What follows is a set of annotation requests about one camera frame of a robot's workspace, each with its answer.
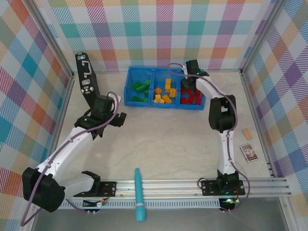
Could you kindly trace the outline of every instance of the small box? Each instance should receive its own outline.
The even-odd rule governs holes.
[[[252,148],[251,144],[245,144],[240,147],[247,162],[258,160],[258,156]]]

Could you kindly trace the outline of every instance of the blue pen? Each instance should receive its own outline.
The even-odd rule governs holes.
[[[145,220],[145,207],[143,202],[143,194],[142,194],[142,178],[140,169],[135,169],[135,194],[136,194],[136,220],[144,221]]]

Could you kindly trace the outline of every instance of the wooden block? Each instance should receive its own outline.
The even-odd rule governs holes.
[[[244,133],[244,135],[246,136],[246,139],[247,140],[251,140],[252,138],[253,138],[253,136],[252,136],[252,134],[251,134],[251,132],[250,132],[250,130],[249,129],[243,129],[243,133]]]
[[[165,103],[172,103],[172,100],[167,95],[164,95],[163,99],[165,100]]]

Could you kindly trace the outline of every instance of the beige tabletop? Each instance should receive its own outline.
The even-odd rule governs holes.
[[[127,72],[97,73],[101,94],[112,90],[123,97]],[[225,93],[236,97],[239,116],[234,132],[234,156],[237,167],[250,178],[269,177],[269,171],[246,95],[237,72],[210,72],[214,83]],[[65,178],[89,170],[106,180],[134,178],[140,167],[143,179],[215,178],[218,166],[217,131],[208,123],[209,100],[204,111],[138,108],[120,103],[127,113],[120,128],[108,126],[103,138],[97,137],[71,163]],[[75,121],[88,110],[76,81],[65,115],[59,144],[67,137]],[[253,139],[247,141],[242,130],[250,129]],[[259,159],[247,163],[240,146],[250,143]]]

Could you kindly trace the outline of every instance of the metal bracket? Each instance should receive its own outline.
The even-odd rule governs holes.
[[[239,180],[239,186],[237,187],[237,190],[230,191],[227,196],[237,196],[237,195],[245,195],[245,188],[242,180]],[[217,181],[216,180],[203,180],[201,181],[201,188],[202,188],[202,195],[203,196],[220,196],[220,195],[226,195],[222,194]]]
[[[109,191],[110,197],[115,197],[116,196],[116,181],[101,181],[100,184],[100,189],[98,190],[96,195],[89,195],[88,192],[81,192],[74,197],[87,197],[89,199],[91,198],[102,198],[108,196],[107,192]]]

